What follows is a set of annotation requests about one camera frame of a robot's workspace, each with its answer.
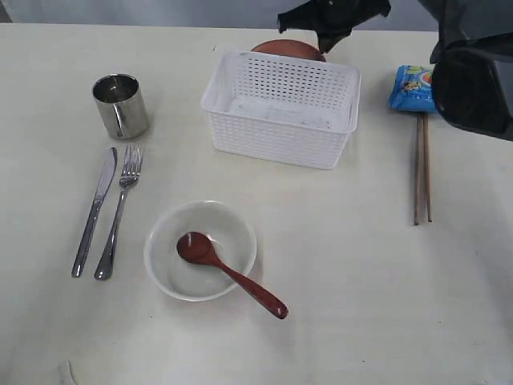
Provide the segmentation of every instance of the metal cup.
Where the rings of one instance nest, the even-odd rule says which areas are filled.
[[[125,74],[105,76],[93,86],[93,97],[103,124],[113,138],[135,138],[149,129],[136,78]]]

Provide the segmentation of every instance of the plastic basket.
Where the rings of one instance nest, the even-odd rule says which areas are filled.
[[[329,169],[357,127],[360,82],[350,66],[229,52],[201,107],[218,150]]]

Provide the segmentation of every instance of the white bowl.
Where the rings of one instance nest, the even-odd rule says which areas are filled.
[[[235,211],[216,201],[194,201],[161,217],[144,245],[150,279],[167,295],[184,301],[207,301],[232,291],[237,284],[221,270],[184,261],[176,242],[197,231],[207,235],[219,258],[248,275],[257,256],[252,227]]]

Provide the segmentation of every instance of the bowl rim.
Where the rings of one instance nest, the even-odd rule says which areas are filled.
[[[183,205],[179,205],[174,207],[173,209],[169,209],[164,215],[160,216],[160,218],[157,220],[157,222],[151,227],[150,233],[146,236],[146,240],[144,242],[144,249],[143,249],[143,260],[144,260],[144,267],[146,268],[146,272],[148,276],[150,277],[151,281],[165,294],[169,295],[170,297],[179,299],[181,301],[188,301],[188,302],[203,302],[203,301],[210,301],[215,298],[221,297],[236,287],[238,287],[238,284],[236,282],[232,282],[231,285],[229,285],[226,289],[211,294],[204,297],[197,297],[197,296],[191,296],[191,295],[185,295],[181,293],[177,293],[174,290],[169,289],[166,285],[164,285],[155,275],[153,272],[153,268],[151,267],[151,247],[153,246],[153,237],[155,233],[162,227],[164,222],[168,221],[171,217],[175,216],[179,211],[184,211],[187,209],[190,209],[192,207],[196,207],[199,205],[220,205],[223,206],[226,210],[228,210],[234,217],[236,217],[245,227],[246,231],[248,232],[250,239],[251,239],[251,250],[250,250],[250,256],[248,263],[244,267],[244,270],[241,272],[242,275],[245,277],[248,276],[249,272],[253,268],[253,265],[255,264],[255,260],[257,259],[257,236],[255,234],[255,230],[253,227],[247,222],[235,209],[232,207],[226,205],[223,202],[219,201],[211,201],[211,200],[198,200],[198,201],[189,201],[188,203],[185,203]]]

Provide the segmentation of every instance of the butter knife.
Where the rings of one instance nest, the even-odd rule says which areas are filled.
[[[112,178],[115,173],[115,166],[118,163],[118,152],[112,147],[109,149],[105,163],[103,163],[102,175],[99,178],[98,187],[96,188],[95,199],[87,218],[86,228],[83,230],[82,240],[80,241],[79,251],[73,269],[71,270],[72,277],[80,277],[83,272],[83,267],[86,264],[87,253],[95,231],[96,220],[98,219],[99,209],[102,207],[103,199],[111,187]]]

